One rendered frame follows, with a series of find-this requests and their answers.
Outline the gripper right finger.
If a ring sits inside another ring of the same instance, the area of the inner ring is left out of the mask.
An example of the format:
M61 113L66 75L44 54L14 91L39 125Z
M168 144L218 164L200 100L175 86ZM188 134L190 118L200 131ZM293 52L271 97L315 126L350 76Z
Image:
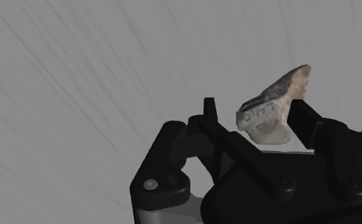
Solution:
M362 204L362 130L322 117L301 99L292 100L287 123L319 158L331 195L345 204Z

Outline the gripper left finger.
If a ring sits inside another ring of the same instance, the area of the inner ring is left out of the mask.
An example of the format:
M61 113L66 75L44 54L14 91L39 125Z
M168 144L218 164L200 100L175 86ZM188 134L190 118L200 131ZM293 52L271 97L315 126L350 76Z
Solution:
M204 99L204 112L188 123L168 121L162 125L130 184L133 209L159 211L185 204L190 198L190 179L182 172L186 160L201 157L214 180L219 180L221 156L226 153L271 199L291 200L296 183L263 152L235 131L218 122L215 100Z

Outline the beige and grey rock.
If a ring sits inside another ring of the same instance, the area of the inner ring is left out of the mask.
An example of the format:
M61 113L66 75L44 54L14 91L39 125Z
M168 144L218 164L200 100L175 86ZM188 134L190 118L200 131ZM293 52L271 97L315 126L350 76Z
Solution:
M311 66L301 65L281 76L262 93L243 103L236 112L239 131L247 132L256 144L280 145L289 142L287 124L291 101L303 99Z

